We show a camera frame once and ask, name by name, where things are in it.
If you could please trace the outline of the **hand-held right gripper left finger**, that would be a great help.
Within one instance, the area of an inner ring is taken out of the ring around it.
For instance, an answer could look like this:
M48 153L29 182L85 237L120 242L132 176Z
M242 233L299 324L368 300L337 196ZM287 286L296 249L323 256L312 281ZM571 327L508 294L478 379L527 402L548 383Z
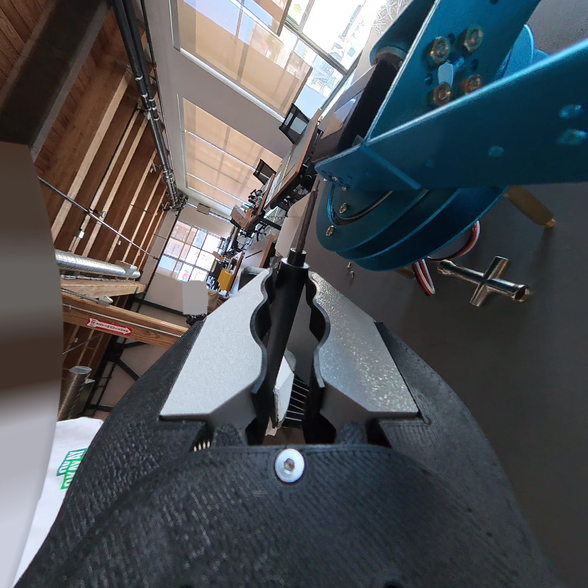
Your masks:
M270 329L273 270L262 270L212 313L160 411L163 420L249 424L256 417L252 392L263 380Z

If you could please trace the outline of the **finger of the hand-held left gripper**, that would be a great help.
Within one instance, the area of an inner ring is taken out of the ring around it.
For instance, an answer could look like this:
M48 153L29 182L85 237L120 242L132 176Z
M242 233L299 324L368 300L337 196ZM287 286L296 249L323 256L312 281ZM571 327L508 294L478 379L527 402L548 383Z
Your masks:
M295 370L296 357L291 351L285 350L274 387L275 416L273 425L275 428L282 426L290 404Z

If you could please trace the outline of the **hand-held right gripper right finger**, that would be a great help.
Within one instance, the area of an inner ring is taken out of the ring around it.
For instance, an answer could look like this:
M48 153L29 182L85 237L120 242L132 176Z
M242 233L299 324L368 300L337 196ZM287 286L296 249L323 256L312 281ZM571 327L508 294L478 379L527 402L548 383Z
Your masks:
M408 386L375 321L317 273L307 303L313 351L307 417L327 420L410 418L418 414Z

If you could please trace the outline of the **black screwdriver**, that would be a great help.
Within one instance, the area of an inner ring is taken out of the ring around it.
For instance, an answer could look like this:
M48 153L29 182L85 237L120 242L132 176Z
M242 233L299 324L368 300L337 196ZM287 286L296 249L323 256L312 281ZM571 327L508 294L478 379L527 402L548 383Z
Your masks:
M277 424L274 389L308 276L304 247L318 195L319 182L320 180L317 179L309 194L305 213L296 234L295 246L290 248L288 256L281 260L277 270L275 295L270 305L271 325L266 345L267 367L261 384L253 391L256 419L246 428L247 441L252 444L262 443L270 418L274 426Z

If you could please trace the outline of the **blue toy robot arm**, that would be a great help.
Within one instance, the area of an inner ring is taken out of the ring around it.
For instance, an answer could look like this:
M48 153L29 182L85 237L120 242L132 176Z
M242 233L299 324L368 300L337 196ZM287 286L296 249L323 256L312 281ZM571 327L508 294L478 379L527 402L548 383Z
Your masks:
M409 266L515 185L587 182L587 40L546 55L539 1L412 1L327 118L321 246Z

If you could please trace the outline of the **wooden loft beam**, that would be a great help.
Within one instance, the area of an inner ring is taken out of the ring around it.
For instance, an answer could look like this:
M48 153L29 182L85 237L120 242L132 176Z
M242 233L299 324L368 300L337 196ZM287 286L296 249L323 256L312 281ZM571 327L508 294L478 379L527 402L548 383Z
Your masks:
M161 348L170 348L187 331L186 326L179 326L164 320L132 312L113 304L105 305L100 303L96 296L90 296L86 292L80 291L80 288L84 286L83 280L61 278L61 284L63 321L65 323L78 327L86 327L88 318L93 317L99 320L125 325L133 328L133 332L128 338L136 342L147 343Z

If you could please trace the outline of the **red warning sign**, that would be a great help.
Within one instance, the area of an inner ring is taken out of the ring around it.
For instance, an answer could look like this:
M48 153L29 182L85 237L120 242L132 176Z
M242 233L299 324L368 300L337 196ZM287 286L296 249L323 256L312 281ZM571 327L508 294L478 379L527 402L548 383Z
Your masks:
M93 317L88 318L88 321L86 322L85 326L93 330L99 330L105 333L121 337L128 337L133 332L133 328L131 327L99 320Z

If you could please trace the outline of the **gridded pane window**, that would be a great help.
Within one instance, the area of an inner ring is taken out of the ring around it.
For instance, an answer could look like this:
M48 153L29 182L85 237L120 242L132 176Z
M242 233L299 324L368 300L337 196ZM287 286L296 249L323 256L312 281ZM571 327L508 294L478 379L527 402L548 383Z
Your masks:
M179 281L208 279L224 239L204 229L178 221L159 261L157 272Z

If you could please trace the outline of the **metal cross wrench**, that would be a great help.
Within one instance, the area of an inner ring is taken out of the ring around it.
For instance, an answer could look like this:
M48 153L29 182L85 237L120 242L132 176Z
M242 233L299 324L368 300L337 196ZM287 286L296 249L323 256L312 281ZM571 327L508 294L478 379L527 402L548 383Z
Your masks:
M470 304L480 307L490 294L496 293L517 302L524 302L531 291L527 285L502 279L510 260L496 256L485 273L465 268L445 259L440 261L437 271L476 285Z

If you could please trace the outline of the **thin metal ceiling rod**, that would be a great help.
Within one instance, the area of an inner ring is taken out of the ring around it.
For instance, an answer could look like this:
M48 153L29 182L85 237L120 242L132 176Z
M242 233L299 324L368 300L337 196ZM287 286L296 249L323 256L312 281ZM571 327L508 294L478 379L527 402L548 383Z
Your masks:
M54 193L56 193L60 197L62 197L66 202L69 202L70 204L72 204L75 207L77 207L77 209L82 210L86 216L90 217L95 222L97 222L97 223L105 226L107 229L109 229L110 231L114 232L122 240L128 242L131 246L136 247L139 251L143 252L147 256L149 256L149 257L151 257L153 259L156 258L154 255L151 255L147 250L143 249L142 247L140 247L139 245L137 245L136 243L134 243L133 241L131 241L130 239L128 239L127 237L125 237L120 231L117 231L112 226L110 226L109 224L105 223L104 220L101 217L99 217L96 214L94 214L90 209L84 208L78 202L74 201L72 198L70 198L66 194L62 193L59 189L53 187L49 182L47 182L46 180L44 180L40 176L38 176L38 179L39 179L39 181L41 182L42 185L45 185L46 187L48 187L51 191L53 191Z

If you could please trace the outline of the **window with tan blind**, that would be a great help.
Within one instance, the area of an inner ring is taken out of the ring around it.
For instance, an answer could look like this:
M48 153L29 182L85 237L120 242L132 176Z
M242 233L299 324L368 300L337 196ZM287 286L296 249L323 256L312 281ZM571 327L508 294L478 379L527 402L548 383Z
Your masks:
M186 99L187 187L232 209L261 184L253 172L260 159L274 171L282 158Z

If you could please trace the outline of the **person's white shirt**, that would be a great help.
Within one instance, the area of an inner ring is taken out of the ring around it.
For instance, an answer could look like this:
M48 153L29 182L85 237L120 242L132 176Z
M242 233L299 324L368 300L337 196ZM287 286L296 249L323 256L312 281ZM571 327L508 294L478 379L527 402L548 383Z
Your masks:
M103 423L90 417L56 423L47 474L13 584L17 583L45 540L74 474Z

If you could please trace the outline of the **brass standoff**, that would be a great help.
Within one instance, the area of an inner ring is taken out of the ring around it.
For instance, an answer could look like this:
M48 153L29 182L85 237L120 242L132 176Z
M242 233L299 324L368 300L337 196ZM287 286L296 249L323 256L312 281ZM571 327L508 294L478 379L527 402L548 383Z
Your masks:
M504 196L535 224L545 228L556 224L551 211L525 187L510 186Z

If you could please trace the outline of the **black ceiling pipes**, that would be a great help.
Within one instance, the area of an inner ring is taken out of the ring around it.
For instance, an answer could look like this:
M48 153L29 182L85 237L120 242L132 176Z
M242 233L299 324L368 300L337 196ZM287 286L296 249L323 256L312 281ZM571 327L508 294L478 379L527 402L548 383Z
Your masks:
M185 206L185 198L179 193L176 186L170 154L165 143L161 125L162 118L156 105L155 94L151 85L151 78L148 72L148 65L135 12L130 1L112 1L112 5L136 86L142 104L146 109L146 116L151 128L155 147L162 164L163 174L168 188L170 208L180 212Z

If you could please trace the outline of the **large window with blind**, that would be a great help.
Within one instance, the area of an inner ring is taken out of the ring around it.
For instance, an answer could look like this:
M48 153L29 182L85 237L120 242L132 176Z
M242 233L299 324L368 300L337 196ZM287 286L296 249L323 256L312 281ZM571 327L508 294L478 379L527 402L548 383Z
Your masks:
M343 76L353 1L177 1L178 44L278 114L312 116Z

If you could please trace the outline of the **silver ventilation duct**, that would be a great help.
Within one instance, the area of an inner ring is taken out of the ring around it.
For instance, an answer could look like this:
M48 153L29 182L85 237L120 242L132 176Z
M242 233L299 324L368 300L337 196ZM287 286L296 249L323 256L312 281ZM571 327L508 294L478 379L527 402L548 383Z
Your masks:
M138 279L141 276L141 273L136 266L123 261L109 263L57 249L55 249L55 260L58 267L66 270L75 270L98 275L119 276L129 279Z

